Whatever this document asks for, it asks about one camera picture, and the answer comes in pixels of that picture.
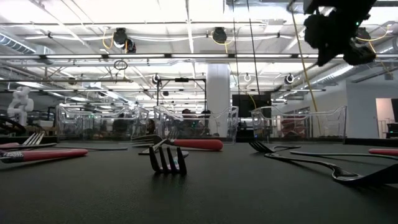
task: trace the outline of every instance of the dark gray table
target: dark gray table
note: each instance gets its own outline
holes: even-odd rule
[[[369,148],[311,144],[301,150]],[[154,175],[140,150],[0,164],[0,223],[398,223],[396,186],[347,187],[332,181],[327,168],[271,160],[248,144],[191,152],[185,178]],[[394,163],[323,160],[359,174]]]

